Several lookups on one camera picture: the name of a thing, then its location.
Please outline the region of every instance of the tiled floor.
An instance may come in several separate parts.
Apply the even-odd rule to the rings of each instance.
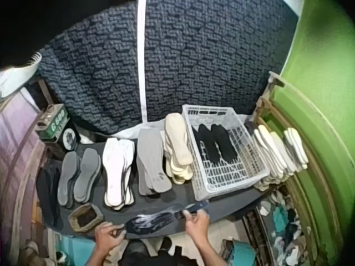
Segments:
[[[182,247],[182,254],[191,258],[197,259],[199,266],[203,266],[204,263],[200,256],[199,251],[195,247],[191,238],[185,233],[178,233],[169,236],[173,242],[169,253],[171,255],[175,252],[175,246],[179,245]],[[213,223],[209,227],[209,241],[213,248],[219,253],[221,250],[221,244],[223,239],[235,239],[243,242],[248,242],[248,237],[244,229],[242,220],[236,221],[234,217],[228,216],[216,223]],[[147,245],[150,255],[157,255],[156,251],[160,248],[163,238],[152,238],[144,239],[143,242]],[[128,241],[121,244],[116,250],[111,252],[112,257],[109,258],[113,264],[105,265],[117,265],[117,261],[122,255],[124,248],[126,247]]]

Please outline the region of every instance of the hand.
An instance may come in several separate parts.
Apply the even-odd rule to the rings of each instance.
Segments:
[[[209,216],[203,210],[197,211],[195,218],[187,210],[183,210],[182,213],[186,218],[186,232],[192,238],[196,245],[208,244],[209,239],[207,232],[209,229]]]
[[[119,236],[115,237],[117,231],[123,228],[123,224],[114,226],[112,223],[104,222],[95,228],[96,246],[95,251],[107,256],[111,249],[117,247],[124,239],[126,230],[123,230]]]

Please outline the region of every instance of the black table surface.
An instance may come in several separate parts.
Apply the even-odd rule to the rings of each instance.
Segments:
[[[85,149],[92,148],[97,150],[98,154],[102,156],[104,146],[104,142],[96,144],[79,144],[77,153],[80,157],[82,157]],[[173,188],[165,193],[157,194],[154,196],[141,196],[138,191],[138,173],[135,167],[135,161],[133,161],[130,183],[134,194],[134,203],[132,205],[123,207],[119,211],[115,211],[107,207],[104,203],[104,194],[106,190],[105,179],[105,169],[102,169],[101,174],[93,185],[89,202],[99,207],[106,221],[112,222],[114,224],[125,223],[139,214],[152,214],[158,211],[162,211],[163,209],[168,208],[173,204],[179,204],[181,207],[185,207],[191,203],[196,202],[191,182],[185,182],[183,185],[173,184]],[[208,209],[210,222],[218,221],[232,213],[244,209],[253,202],[257,202],[257,200],[260,199],[262,195],[262,192],[251,187],[245,190],[231,192],[226,195],[210,199]],[[66,236],[93,238],[93,231],[88,232],[87,234],[78,234],[73,232],[69,224],[68,216],[75,208],[79,206],[80,204],[77,202],[72,209],[66,209],[61,206],[60,217],[58,219],[57,225],[52,227],[52,229]],[[126,237],[128,239],[162,237],[179,233],[184,229],[185,222],[183,220],[179,220],[172,222],[164,228],[149,235],[136,235],[128,233]]]

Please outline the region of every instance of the stack of white insoles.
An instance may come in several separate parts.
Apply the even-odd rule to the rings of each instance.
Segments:
[[[253,140],[270,169],[270,175],[255,184],[259,190],[268,189],[269,184],[285,182],[295,172],[307,168],[308,158],[297,130],[288,128],[284,135],[282,141],[275,132],[269,133],[263,125],[254,130]]]
[[[158,129],[141,129],[137,144],[139,193],[143,196],[171,189],[163,171],[163,140]]]
[[[161,138],[164,142],[166,174],[175,184],[181,185],[193,176],[190,167],[193,158],[187,146],[186,124],[182,115],[174,113],[166,116]]]
[[[134,142],[130,140],[107,139],[103,152],[103,165],[107,174],[105,204],[118,211],[134,202],[129,177],[134,158]]]

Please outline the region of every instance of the plastic crate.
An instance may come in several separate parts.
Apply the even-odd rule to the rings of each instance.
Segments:
[[[258,149],[233,108],[183,105],[182,115],[189,134],[188,146],[194,158],[191,168],[194,172],[192,186],[197,201],[205,200],[235,190],[252,186],[269,175],[270,170],[262,161]],[[200,155],[192,132],[204,124],[211,129],[212,124],[222,125],[228,132],[238,154],[235,163],[227,163],[222,156],[213,164],[206,158],[203,142]]]

